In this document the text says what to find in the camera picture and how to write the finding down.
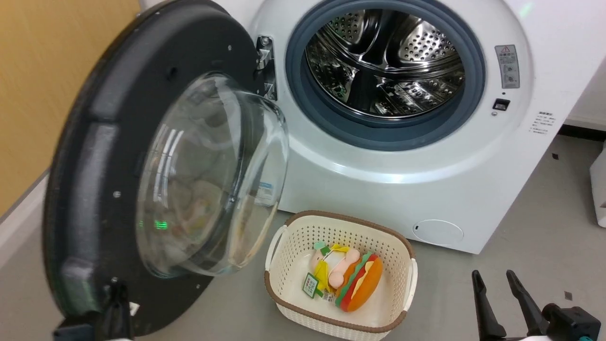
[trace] black baseboard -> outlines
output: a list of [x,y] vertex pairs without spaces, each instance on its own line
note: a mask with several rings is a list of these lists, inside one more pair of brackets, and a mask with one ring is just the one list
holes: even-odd
[[600,141],[600,142],[606,141],[606,132],[603,132],[601,130],[589,129],[589,128],[569,126],[568,124],[564,124],[560,128],[558,135],[583,138],[585,140],[592,140],[592,141]]

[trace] pink plush toy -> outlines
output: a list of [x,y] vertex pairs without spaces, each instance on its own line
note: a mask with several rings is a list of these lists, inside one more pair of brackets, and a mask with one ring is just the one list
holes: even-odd
[[316,252],[311,258],[311,271],[319,281],[318,289],[328,285],[338,289],[343,285],[347,268],[360,259],[360,251],[337,244],[329,248],[323,241],[313,247]]

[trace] brown basket rim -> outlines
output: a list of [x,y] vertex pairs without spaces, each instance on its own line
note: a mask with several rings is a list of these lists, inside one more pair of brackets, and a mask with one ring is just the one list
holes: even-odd
[[[327,218],[334,218],[334,219],[338,219],[338,220],[344,220],[344,221],[349,221],[350,223],[356,223],[359,225],[364,225],[368,228],[372,228],[372,229],[376,229],[388,234],[391,234],[392,236],[398,238],[404,245],[406,245],[406,248],[408,249],[408,252],[410,253],[410,258],[415,258],[415,251],[413,250],[412,245],[410,244],[410,242],[400,233],[397,233],[394,230],[388,229],[385,226],[381,226],[379,224],[375,224],[372,223],[370,221],[367,220],[363,220],[363,219],[358,219],[358,218],[354,218],[354,217],[350,217],[348,215],[342,215],[342,214],[337,214],[337,213],[331,213],[331,212],[324,212],[324,211],[303,211],[303,212],[299,212],[297,214],[294,214],[293,216],[291,216],[284,224],[286,226],[289,226],[290,224],[292,224],[295,220],[301,218],[301,217],[306,217],[308,215],[317,215],[319,217],[327,217]],[[273,288],[271,287],[271,283],[269,281],[269,271],[265,271],[265,288],[267,290],[267,293],[269,293],[269,296],[271,296],[271,298],[279,305],[288,308],[292,311],[298,312],[299,314],[305,315],[307,317],[311,317],[312,319],[318,320],[318,321],[322,321],[325,323],[329,323],[331,325],[335,325],[335,326],[339,326],[339,327],[343,327],[343,328],[348,328],[348,329],[353,329],[353,330],[357,330],[357,331],[363,331],[363,332],[367,332],[367,333],[385,333],[388,331],[391,331],[393,328],[397,327],[400,323],[402,323],[402,321],[404,320],[404,318],[406,317],[406,311],[402,311],[400,313],[400,315],[398,315],[398,317],[391,322],[390,324],[386,325],[386,326],[382,326],[382,327],[368,327],[368,326],[361,326],[361,325],[357,325],[355,323],[347,323],[347,322],[343,322],[343,321],[339,321],[339,320],[335,320],[335,319],[331,319],[328,318],[326,316],[322,316],[316,313],[313,313],[311,311],[307,311],[305,309],[301,309],[296,305],[293,305],[289,302],[286,302],[285,300],[281,299],[278,297],[278,295],[276,295],[276,293],[274,292]]]

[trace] plastic basket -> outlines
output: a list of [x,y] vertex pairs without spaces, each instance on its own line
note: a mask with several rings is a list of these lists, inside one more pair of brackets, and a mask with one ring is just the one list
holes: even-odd
[[[319,296],[311,299],[301,289],[317,241],[371,251],[383,259],[381,281],[357,311],[343,312],[333,302]],[[406,238],[383,226],[328,212],[292,216],[274,235],[265,259],[265,287],[286,318],[348,340],[384,338],[404,320],[416,283],[415,252]]]

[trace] washing machine door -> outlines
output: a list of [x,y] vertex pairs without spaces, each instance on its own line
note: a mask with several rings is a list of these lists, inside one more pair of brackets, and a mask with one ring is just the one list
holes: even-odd
[[70,112],[44,209],[48,284],[65,316],[128,288],[137,336],[163,328],[211,277],[241,269],[277,210],[284,117],[257,95],[248,33],[213,2],[142,13]]

